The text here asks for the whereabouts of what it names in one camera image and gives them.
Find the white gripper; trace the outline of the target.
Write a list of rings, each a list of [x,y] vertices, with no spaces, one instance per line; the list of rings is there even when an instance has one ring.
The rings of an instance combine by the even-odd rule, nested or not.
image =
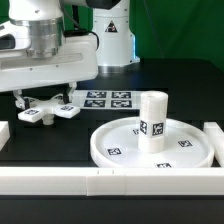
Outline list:
[[[33,59],[26,51],[0,51],[0,92],[13,91],[16,106],[25,109],[23,89],[69,83],[63,102],[71,103],[78,81],[98,74],[97,39],[94,35],[75,36],[55,56]]]

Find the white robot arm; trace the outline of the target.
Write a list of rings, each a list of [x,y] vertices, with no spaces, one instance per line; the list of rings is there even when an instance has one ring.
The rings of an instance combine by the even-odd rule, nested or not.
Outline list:
[[[91,80],[139,61],[129,28],[130,0],[9,0],[0,24],[0,92],[19,106],[24,89]]]

